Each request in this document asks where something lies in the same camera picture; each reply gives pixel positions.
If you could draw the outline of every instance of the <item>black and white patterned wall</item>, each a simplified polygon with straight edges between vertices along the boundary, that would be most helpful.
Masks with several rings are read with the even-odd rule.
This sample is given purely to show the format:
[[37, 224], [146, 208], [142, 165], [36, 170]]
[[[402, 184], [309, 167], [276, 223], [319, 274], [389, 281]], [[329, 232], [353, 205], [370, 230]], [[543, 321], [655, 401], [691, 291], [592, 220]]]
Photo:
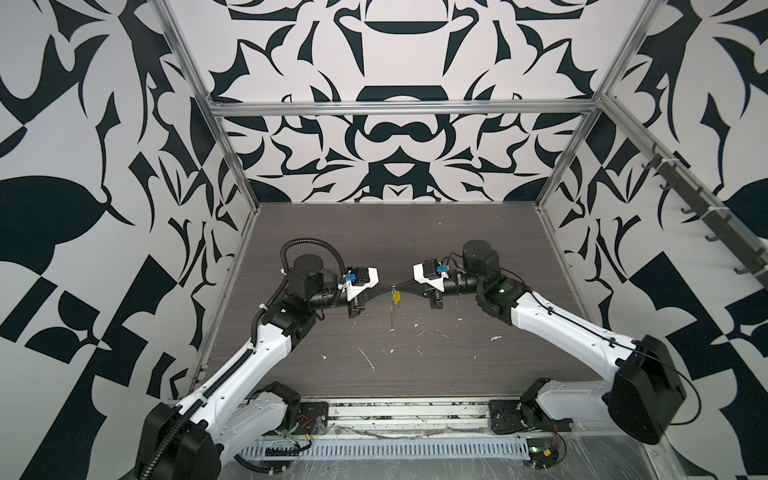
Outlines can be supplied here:
[[[768, 5], [670, 0], [618, 85], [619, 101], [763, 239]], [[605, 116], [546, 210], [593, 321], [665, 339], [701, 417], [667, 430], [692, 477], [768, 475], [768, 292]], [[675, 421], [696, 412], [695, 395]]]
[[[227, 102], [590, 98], [640, 0], [172, 0]], [[261, 201], [534, 200], [576, 114], [230, 118]]]
[[120, 478], [184, 388], [248, 206], [143, 0], [0, 18], [2, 477]]

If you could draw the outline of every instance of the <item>paper scrap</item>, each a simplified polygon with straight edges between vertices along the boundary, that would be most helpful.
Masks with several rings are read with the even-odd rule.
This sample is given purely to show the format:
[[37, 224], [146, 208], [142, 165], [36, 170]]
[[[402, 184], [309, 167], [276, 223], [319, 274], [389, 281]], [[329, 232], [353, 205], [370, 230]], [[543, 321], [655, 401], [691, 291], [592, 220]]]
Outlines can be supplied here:
[[370, 359], [368, 358], [368, 356], [366, 355], [366, 353], [365, 353], [365, 352], [363, 352], [363, 350], [362, 350], [360, 347], [357, 347], [357, 349], [358, 349], [358, 350], [360, 350], [360, 353], [362, 353], [362, 356], [364, 356], [364, 357], [366, 358], [366, 360], [368, 360], [368, 365], [371, 365], [371, 370], [373, 370], [373, 371], [375, 372], [375, 371], [376, 371], [376, 369], [375, 369], [375, 368], [373, 368], [373, 364], [371, 363], [371, 361], [370, 361]]

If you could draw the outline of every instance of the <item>hook rack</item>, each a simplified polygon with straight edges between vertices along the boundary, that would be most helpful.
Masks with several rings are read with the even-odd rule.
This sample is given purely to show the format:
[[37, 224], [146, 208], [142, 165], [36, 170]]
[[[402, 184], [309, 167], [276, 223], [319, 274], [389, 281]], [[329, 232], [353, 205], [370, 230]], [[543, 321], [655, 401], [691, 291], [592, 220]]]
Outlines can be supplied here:
[[674, 190], [688, 204], [680, 209], [684, 214], [696, 214], [714, 233], [706, 235], [709, 242], [723, 242], [743, 267], [734, 268], [738, 275], [751, 273], [768, 290], [768, 253], [761, 239], [733, 215], [687, 167], [677, 159], [656, 154], [644, 168], [654, 168], [666, 181], [662, 190]]

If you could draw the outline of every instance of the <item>wood grain surface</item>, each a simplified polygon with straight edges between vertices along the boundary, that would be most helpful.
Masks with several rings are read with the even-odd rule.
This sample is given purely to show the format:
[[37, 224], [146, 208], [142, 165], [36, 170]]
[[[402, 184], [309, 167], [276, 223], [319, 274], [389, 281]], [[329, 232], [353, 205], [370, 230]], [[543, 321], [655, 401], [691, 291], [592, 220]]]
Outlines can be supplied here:
[[[266, 204], [209, 358], [209, 375], [248, 339], [259, 303], [282, 279], [280, 248], [296, 237], [331, 243], [347, 266], [374, 266], [388, 284], [412, 278], [414, 263], [461, 253], [467, 240], [486, 240], [502, 266], [548, 300], [578, 312], [532, 204]], [[293, 247], [288, 261], [303, 253], [338, 268], [329, 253], [311, 245]], [[597, 378], [543, 339], [486, 316], [474, 295], [448, 297], [443, 310], [431, 310], [427, 299], [403, 294], [391, 332], [390, 306], [385, 295], [356, 319], [347, 318], [346, 308], [326, 310], [326, 320], [262, 385], [277, 380], [315, 397], [476, 396], [521, 393], [542, 376]]]

